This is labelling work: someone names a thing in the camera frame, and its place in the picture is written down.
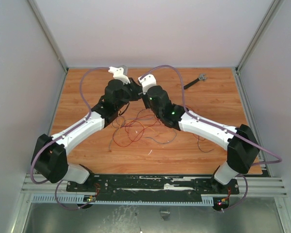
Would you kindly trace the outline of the black zip tie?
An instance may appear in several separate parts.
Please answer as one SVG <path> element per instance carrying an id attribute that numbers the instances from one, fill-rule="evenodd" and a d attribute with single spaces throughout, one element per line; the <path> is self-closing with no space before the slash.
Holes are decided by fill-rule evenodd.
<path id="1" fill-rule="evenodd" d="M 130 105 L 130 102 L 128 102 L 128 103 L 126 104 L 126 107 L 125 107 L 125 109 L 124 109 L 123 111 L 120 110 L 120 112 L 119 112 L 118 115 L 119 115 L 119 116 L 123 115 L 123 114 L 127 111 L 129 105 Z"/>

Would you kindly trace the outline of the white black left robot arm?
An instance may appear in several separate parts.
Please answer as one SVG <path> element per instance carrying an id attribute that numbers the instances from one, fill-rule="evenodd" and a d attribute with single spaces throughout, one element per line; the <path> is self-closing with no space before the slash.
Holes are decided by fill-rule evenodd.
<path id="1" fill-rule="evenodd" d="M 85 117 L 60 133 L 52 136 L 43 134 L 37 139 L 31 171 L 38 171 L 51 183 L 72 181 L 85 192 L 92 190 L 95 180 L 89 176 L 90 171 L 82 165 L 68 163 L 68 155 L 89 136 L 110 125 L 123 106 L 138 101 L 143 94 L 143 85 L 132 78 L 128 82 L 119 79 L 109 81 L 104 95 L 94 107 L 89 108 Z"/>

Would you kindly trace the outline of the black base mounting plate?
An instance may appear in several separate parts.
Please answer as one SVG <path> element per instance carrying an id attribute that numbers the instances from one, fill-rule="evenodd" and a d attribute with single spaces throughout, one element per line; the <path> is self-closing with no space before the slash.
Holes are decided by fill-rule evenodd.
<path id="1" fill-rule="evenodd" d="M 196 202 L 202 195 L 226 197 L 239 194 L 238 183 L 215 184 L 209 175 L 103 175 L 91 174 L 79 184 L 69 181 L 68 192 L 94 193 L 105 201 Z"/>

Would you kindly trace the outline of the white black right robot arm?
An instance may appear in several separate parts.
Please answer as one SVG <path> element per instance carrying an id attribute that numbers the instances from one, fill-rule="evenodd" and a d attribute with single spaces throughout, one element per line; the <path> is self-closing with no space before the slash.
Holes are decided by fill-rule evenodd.
<path id="1" fill-rule="evenodd" d="M 201 117 L 184 106 L 172 103 L 159 85 L 144 87 L 143 100 L 165 126 L 201 136 L 227 151 L 226 161 L 210 179 L 213 192 L 222 193 L 238 174 L 248 173 L 259 153 L 250 127 L 244 124 L 240 127 L 225 126 Z"/>

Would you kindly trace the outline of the aluminium frame rail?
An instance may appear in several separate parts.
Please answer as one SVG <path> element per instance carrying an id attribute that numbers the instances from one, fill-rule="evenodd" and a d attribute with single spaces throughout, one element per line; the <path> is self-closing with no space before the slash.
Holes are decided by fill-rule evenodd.
<path id="1" fill-rule="evenodd" d="M 247 177 L 248 197 L 285 197 L 287 191 L 281 178 Z"/>

